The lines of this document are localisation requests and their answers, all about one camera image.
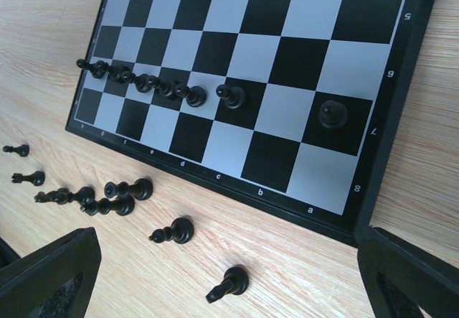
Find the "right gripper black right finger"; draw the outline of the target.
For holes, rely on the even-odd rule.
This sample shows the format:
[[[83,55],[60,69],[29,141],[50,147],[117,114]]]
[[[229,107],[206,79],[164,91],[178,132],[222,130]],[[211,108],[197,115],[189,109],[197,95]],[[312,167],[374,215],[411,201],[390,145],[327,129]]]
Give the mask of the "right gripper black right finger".
[[[458,316],[458,268],[442,259],[368,227],[357,261],[375,317]]]

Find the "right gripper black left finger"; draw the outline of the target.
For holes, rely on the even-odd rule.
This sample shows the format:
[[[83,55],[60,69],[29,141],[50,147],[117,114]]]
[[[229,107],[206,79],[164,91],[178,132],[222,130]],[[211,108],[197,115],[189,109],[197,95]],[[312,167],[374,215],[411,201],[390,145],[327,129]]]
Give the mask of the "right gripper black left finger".
[[[84,317],[101,263],[93,227],[26,255],[1,241],[2,317]]]

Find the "black piece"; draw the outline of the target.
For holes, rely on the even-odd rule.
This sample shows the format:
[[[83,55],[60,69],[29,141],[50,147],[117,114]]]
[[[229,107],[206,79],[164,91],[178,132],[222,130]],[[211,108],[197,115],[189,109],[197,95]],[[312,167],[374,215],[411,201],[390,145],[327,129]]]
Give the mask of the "black piece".
[[[215,286],[205,299],[209,304],[214,303],[228,294],[241,295],[250,284],[246,270],[240,266],[234,266],[225,271],[222,282]]]
[[[44,184],[45,173],[43,171],[35,171],[33,174],[28,175],[21,173],[13,173],[13,175],[11,176],[11,181],[16,184],[22,182],[30,182],[34,186],[38,187]]]
[[[108,182],[104,194],[107,198],[133,196],[136,200],[147,200],[153,194],[153,183],[146,178],[137,179],[133,184]]]
[[[322,127],[332,130],[338,129],[346,124],[348,109],[343,103],[326,100],[321,104],[318,119]]]
[[[78,59],[76,61],[76,65],[82,70],[89,71],[90,74],[96,79],[101,79],[106,73],[105,62],[102,60],[90,63],[85,59]]]
[[[110,65],[102,60],[98,60],[95,63],[95,66],[97,69],[107,73],[111,79],[118,81],[120,83],[125,82],[125,79],[123,78],[123,73],[126,71],[130,71],[130,69],[125,65]]]
[[[121,78],[124,82],[134,84],[139,93],[147,93],[152,89],[148,74],[136,75],[130,70],[126,70],[122,73]]]
[[[20,157],[26,157],[29,155],[29,145],[28,144],[22,144],[20,146],[10,146],[10,145],[5,145],[2,148],[3,152],[6,153],[16,153]]]
[[[90,199],[81,204],[80,210],[89,216],[94,216],[98,213],[107,215],[111,211],[120,216],[126,216],[133,212],[134,207],[135,200],[129,195],[126,197],[118,196],[114,200],[109,200],[108,198]]]
[[[80,205],[85,204],[88,200],[95,198],[95,191],[92,187],[85,186],[76,192],[71,192],[67,188],[59,188],[50,192],[38,192],[34,196],[34,201],[38,203],[55,202],[58,205],[64,205],[71,202],[78,202]]]
[[[188,243],[194,235],[194,225],[188,218],[177,218],[169,227],[159,228],[148,237],[154,243],[174,241],[178,244]]]

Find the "black pawn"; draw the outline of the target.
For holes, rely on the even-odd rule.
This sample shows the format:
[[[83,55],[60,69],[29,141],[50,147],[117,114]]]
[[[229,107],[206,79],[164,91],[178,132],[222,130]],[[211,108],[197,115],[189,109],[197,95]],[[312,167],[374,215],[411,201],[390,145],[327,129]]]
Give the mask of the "black pawn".
[[[245,91],[239,86],[218,85],[216,94],[230,109],[238,109],[245,102]]]
[[[192,108],[203,106],[207,100],[207,92],[199,85],[189,87],[183,83],[179,83],[175,87],[175,94],[182,99]]]
[[[159,94],[170,100],[176,99],[175,89],[170,82],[164,81],[154,75],[148,76],[148,87],[157,90]]]

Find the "black and white chessboard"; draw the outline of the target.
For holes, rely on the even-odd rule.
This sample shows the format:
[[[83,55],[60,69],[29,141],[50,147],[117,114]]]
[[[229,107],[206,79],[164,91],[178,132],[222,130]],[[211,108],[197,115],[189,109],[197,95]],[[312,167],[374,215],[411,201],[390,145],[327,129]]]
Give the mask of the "black and white chessboard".
[[[82,70],[66,130],[354,246],[435,0],[101,0],[83,57],[199,85],[203,106]],[[239,86],[227,108],[218,85]],[[322,127],[326,100],[346,124]]]

